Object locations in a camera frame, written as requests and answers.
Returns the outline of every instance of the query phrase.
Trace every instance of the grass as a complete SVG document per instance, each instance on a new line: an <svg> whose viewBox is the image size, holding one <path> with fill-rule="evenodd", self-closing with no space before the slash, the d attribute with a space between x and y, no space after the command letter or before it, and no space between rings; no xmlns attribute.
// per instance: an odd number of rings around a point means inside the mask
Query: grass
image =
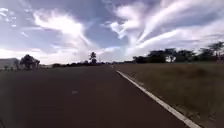
<svg viewBox="0 0 224 128"><path fill-rule="evenodd" d="M224 127L224 64L121 64L117 69L145 83L176 110L204 127Z"/></svg>

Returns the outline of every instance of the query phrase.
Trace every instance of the palm tree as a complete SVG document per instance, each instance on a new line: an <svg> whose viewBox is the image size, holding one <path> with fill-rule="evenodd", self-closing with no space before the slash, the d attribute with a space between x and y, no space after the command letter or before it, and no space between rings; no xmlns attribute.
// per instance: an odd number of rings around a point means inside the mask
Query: palm tree
<svg viewBox="0 0 224 128"><path fill-rule="evenodd" d="M164 53L166 54L166 57L169 58L170 62L174 61L175 55L176 55L176 49L175 48L167 48L164 50Z"/></svg>
<svg viewBox="0 0 224 128"><path fill-rule="evenodd" d="M217 43L209 45L208 47L213 51L213 53L216 56L216 59L220 60L220 56L221 56L220 52L224 47L224 42L219 41Z"/></svg>
<svg viewBox="0 0 224 128"><path fill-rule="evenodd" d="M90 58L89 58L89 60L91 60L91 63L92 63L92 64L96 64L96 53L95 53L95 52L92 52L92 53L90 54Z"/></svg>

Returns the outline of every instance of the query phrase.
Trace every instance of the treeline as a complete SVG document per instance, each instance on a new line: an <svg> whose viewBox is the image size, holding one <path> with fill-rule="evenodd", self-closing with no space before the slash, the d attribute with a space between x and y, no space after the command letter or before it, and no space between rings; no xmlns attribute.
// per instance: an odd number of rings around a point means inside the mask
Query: treeline
<svg viewBox="0 0 224 128"><path fill-rule="evenodd" d="M150 51L146 56L135 56L135 63L166 63L166 62L197 62L197 61L223 61L224 42L213 43L199 52L193 50L176 50L167 48L164 50Z"/></svg>
<svg viewBox="0 0 224 128"><path fill-rule="evenodd" d="M101 63L89 63L88 61L84 62L78 62L78 63L71 63L71 64L59 64L55 63L52 65L53 68L62 68L62 67L81 67L81 66L97 66L97 65L102 65L105 64L104 62Z"/></svg>
<svg viewBox="0 0 224 128"><path fill-rule="evenodd" d="M87 60L84 62L78 62L78 63L71 63L71 64L59 64L59 63L55 63L52 65L53 68L61 68L61 67L81 67L81 66L96 66L96 65L102 65L105 64L103 62L97 63L96 60L96 53L92 52L90 55L90 62L88 62Z"/></svg>

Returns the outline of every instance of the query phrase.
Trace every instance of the white cloud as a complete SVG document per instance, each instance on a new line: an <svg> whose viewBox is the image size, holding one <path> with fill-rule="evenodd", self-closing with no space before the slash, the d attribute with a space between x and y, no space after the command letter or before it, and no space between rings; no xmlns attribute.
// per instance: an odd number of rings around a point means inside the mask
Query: white cloud
<svg viewBox="0 0 224 128"><path fill-rule="evenodd" d="M123 19L123 23L113 21L109 24L111 30L116 32L119 38L126 36L129 39L125 48L127 58L130 58L130 55L146 54L152 46L164 48L172 42L175 43L172 44L173 47L193 49L205 46L209 42L224 39L224 36L222 36L224 35L224 29L220 27L224 22L222 15L224 3L222 0L162 0L157 7L145 8L148 7L143 4L122 5L115 9L114 15ZM169 23L177 25L186 23L187 16L194 16L194 19L189 20L200 20L198 19L200 16L208 14L217 14L220 17L214 19L211 23L202 25L192 24L189 26L180 25L175 28L172 28L172 26L161 28Z"/></svg>
<svg viewBox="0 0 224 128"><path fill-rule="evenodd" d="M123 19L122 23L118 23L114 21L109 23L108 27L112 29L112 31L118 34L118 37L121 39L125 36L129 39L129 43L135 43L137 36L135 34L139 34L134 30L142 27L142 19L144 18L144 13L146 12L146 6L143 3L135 2L130 5L124 5L118 7L114 10L114 14Z"/></svg>
<svg viewBox="0 0 224 128"><path fill-rule="evenodd" d="M15 28L16 27L16 24L11 25L11 27Z"/></svg>
<svg viewBox="0 0 224 128"><path fill-rule="evenodd" d="M8 12L9 10L7 8L0 8L0 12Z"/></svg>
<svg viewBox="0 0 224 128"><path fill-rule="evenodd" d="M85 35L86 25L75 17L57 10L39 10L33 13L35 27L23 28L23 30L57 31L61 38L60 46L52 46L55 53L36 52L36 56L44 63L72 63L88 60L91 52L103 57L104 54L118 49L117 47L100 48Z"/></svg>
<svg viewBox="0 0 224 128"><path fill-rule="evenodd" d="M1 16L4 16L4 17L7 16L4 12L0 12L0 15L1 15Z"/></svg>
<svg viewBox="0 0 224 128"><path fill-rule="evenodd" d="M25 32L20 32L23 36L29 37Z"/></svg>

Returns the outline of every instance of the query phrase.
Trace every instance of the tree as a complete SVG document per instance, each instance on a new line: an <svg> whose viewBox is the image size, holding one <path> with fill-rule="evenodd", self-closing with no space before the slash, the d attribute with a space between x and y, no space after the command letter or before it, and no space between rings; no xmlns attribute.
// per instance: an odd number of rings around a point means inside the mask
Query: tree
<svg viewBox="0 0 224 128"><path fill-rule="evenodd" d="M25 65L26 69L30 69L34 63L34 58L29 54L25 55L20 61L20 64Z"/></svg>
<svg viewBox="0 0 224 128"><path fill-rule="evenodd" d="M208 48L202 48L200 50L200 54L198 55L200 61L214 61L215 56L213 54L213 50Z"/></svg>
<svg viewBox="0 0 224 128"><path fill-rule="evenodd" d="M7 65L4 66L5 71L7 71L9 69L9 67Z"/></svg>
<svg viewBox="0 0 224 128"><path fill-rule="evenodd" d="M96 53L95 53L95 52L92 52L92 53L90 54L90 58L89 58L89 60L91 60L91 63L92 63L92 64L96 64Z"/></svg>
<svg viewBox="0 0 224 128"><path fill-rule="evenodd" d="M170 60L170 62L174 62L174 58L176 55L175 48L167 48L164 50L166 57Z"/></svg>
<svg viewBox="0 0 224 128"><path fill-rule="evenodd" d="M189 62L193 60L195 53L189 50L180 50L176 53L176 62Z"/></svg>
<svg viewBox="0 0 224 128"><path fill-rule="evenodd" d="M15 59L14 65L16 67L16 70L19 70L19 60Z"/></svg>
<svg viewBox="0 0 224 128"><path fill-rule="evenodd" d="M220 60L220 57L221 57L221 50L223 49L224 47L224 42L217 42L217 43L214 43L214 44L211 44L208 46L212 51L213 53L215 54L215 57L216 57L216 60Z"/></svg>
<svg viewBox="0 0 224 128"><path fill-rule="evenodd" d="M134 56L133 57L134 62L136 63L147 63L147 58L144 56Z"/></svg>
<svg viewBox="0 0 224 128"><path fill-rule="evenodd" d="M148 54L147 59L151 63L165 63L166 55L163 50L154 50Z"/></svg>
<svg viewBox="0 0 224 128"><path fill-rule="evenodd" d="M58 63L55 63L55 64L52 65L52 67L53 68L59 68L59 67L62 67L62 65L61 64L58 64Z"/></svg>

